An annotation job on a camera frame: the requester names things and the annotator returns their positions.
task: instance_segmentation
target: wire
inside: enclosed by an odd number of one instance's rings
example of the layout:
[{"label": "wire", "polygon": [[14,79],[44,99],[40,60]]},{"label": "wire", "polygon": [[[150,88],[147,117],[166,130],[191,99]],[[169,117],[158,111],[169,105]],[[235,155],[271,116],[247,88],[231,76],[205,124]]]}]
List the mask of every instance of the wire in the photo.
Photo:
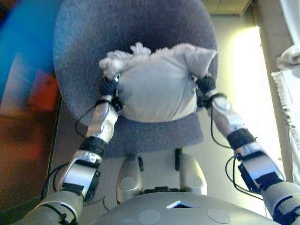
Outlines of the wire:
[{"label": "wire", "polygon": [[110,211],[111,210],[105,204],[105,195],[103,196],[103,198],[100,198],[99,200],[94,201],[94,202],[87,203],[87,204],[85,204],[83,206],[85,207],[85,206],[93,205],[93,204],[96,204],[96,203],[99,203],[99,202],[102,202],[103,207],[105,208],[106,211]]},{"label": "wire", "polygon": [[54,191],[54,192],[57,191],[56,185],[55,185],[55,184],[56,184],[56,177],[57,177],[59,171],[60,171],[64,166],[66,166],[66,165],[68,165],[68,164],[69,164],[69,163],[65,163],[65,164],[61,165],[61,168],[58,169],[58,170],[56,171],[56,173],[54,174],[53,180],[52,180],[52,187],[53,187],[53,191]]},{"label": "wire", "polygon": [[90,111],[92,111],[94,108],[96,107],[96,105],[94,105],[93,107],[91,107],[88,111],[86,111],[81,117],[79,117],[79,119],[76,121],[76,123],[75,123],[75,131],[76,131],[76,133],[80,136],[80,137],[84,137],[84,135],[83,134],[81,134],[80,132],[79,132],[79,130],[78,130],[78,124],[79,124],[79,122],[81,121],[81,119],[83,118],[83,117],[85,117]]},{"label": "wire", "polygon": [[105,204],[105,195],[103,196],[102,204],[103,204],[104,208],[105,208],[107,211],[110,211],[110,210],[111,210],[111,209],[108,208],[108,207],[106,206],[106,204]]},{"label": "wire", "polygon": [[42,194],[41,194],[41,201],[45,198],[45,195],[46,195],[46,188],[48,186],[48,183],[49,183],[49,180],[51,178],[51,176],[57,171],[57,170],[60,170],[61,168],[63,168],[64,166],[68,165],[69,163],[65,163],[65,164],[62,164],[62,165],[59,165],[57,166],[54,170],[52,170],[52,172],[48,175],[46,181],[45,181],[45,184],[44,184],[44,187],[43,187],[43,190],[42,190]]},{"label": "wire", "polygon": [[216,141],[215,137],[214,137],[214,133],[213,133],[213,118],[212,118],[212,108],[213,106],[211,105],[211,115],[210,115],[210,135],[211,135],[211,138],[214,140],[214,142],[217,144],[217,145],[220,145],[224,148],[227,148],[227,149],[231,149],[231,147],[229,146],[226,146],[226,145],[223,145],[223,144],[220,144],[219,142]]},{"label": "wire", "polygon": [[236,157],[234,157],[233,165],[232,165],[232,181],[233,181],[233,185],[234,185],[235,189],[237,189],[238,191],[240,191],[240,192],[242,192],[242,193],[244,193],[244,194],[247,194],[247,195],[249,195],[249,196],[251,196],[251,197],[254,197],[254,198],[257,198],[257,199],[263,201],[262,198],[257,197],[257,196],[252,195],[252,194],[249,194],[249,193],[250,193],[249,191],[243,191],[243,190],[238,189],[238,185],[235,183],[235,160],[236,160]]},{"label": "wire", "polygon": [[[231,179],[231,177],[229,176],[229,174],[228,174],[228,169],[227,169],[227,168],[228,168],[229,162],[230,162],[231,160],[233,160],[233,158],[234,158],[234,156],[230,157],[230,159],[226,162],[226,165],[225,165],[225,173],[226,173],[226,176],[227,176],[227,178],[231,181],[232,184],[234,184],[234,182],[233,182],[233,180]],[[238,184],[235,184],[235,185],[236,185],[237,187],[239,187],[240,189],[249,192],[247,189],[241,187],[240,185],[238,185]]]}]

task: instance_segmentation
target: robot forearm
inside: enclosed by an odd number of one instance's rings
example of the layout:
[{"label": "robot forearm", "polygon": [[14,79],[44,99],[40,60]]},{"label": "robot forearm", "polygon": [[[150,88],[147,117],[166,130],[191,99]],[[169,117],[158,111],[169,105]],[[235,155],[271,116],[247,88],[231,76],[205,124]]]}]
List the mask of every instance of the robot forearm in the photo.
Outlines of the robot forearm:
[{"label": "robot forearm", "polygon": [[250,192],[261,194],[273,219],[281,224],[296,224],[300,215],[300,187],[285,179],[262,146],[245,127],[223,94],[218,94],[213,78],[196,83],[206,97],[204,104],[218,130],[227,138],[239,170]]},{"label": "robot forearm", "polygon": [[105,95],[97,102],[85,139],[61,176],[59,191],[46,197],[16,224],[78,223],[83,202],[90,201],[95,195],[100,177],[98,168],[118,118],[110,104],[111,99],[111,96]]}]

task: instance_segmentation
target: white cushion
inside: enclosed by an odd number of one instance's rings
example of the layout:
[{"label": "white cushion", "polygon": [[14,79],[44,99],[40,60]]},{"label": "white cushion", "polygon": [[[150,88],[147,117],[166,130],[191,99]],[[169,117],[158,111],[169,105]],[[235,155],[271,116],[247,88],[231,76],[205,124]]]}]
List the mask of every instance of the white cushion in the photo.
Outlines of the white cushion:
[{"label": "white cushion", "polygon": [[215,50],[179,44],[151,54],[141,43],[131,50],[133,54],[109,52],[99,62],[108,79],[120,74],[117,89],[124,102],[124,117],[166,122],[196,111],[196,85],[191,75],[203,78],[207,74]]}]

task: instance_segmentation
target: red object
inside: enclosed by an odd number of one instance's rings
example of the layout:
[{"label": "red object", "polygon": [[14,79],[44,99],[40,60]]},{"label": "red object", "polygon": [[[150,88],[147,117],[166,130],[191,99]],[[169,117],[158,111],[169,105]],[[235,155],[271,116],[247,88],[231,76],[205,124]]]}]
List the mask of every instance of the red object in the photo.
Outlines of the red object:
[{"label": "red object", "polygon": [[55,77],[37,71],[28,99],[29,104],[37,111],[51,112],[55,109],[58,94],[59,88]]}]

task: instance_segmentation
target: chair backrest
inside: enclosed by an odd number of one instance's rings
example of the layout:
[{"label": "chair backrest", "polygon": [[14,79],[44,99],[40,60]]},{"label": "chair backrest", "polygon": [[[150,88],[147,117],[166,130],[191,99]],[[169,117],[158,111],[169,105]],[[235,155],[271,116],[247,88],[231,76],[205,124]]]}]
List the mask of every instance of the chair backrest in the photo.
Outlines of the chair backrest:
[{"label": "chair backrest", "polygon": [[[216,49],[200,0],[66,0],[54,30],[53,60],[60,91],[79,118],[99,98],[100,59],[135,42],[151,50],[179,43]],[[217,58],[209,68],[217,76]],[[91,113],[83,118],[88,124]]]}]

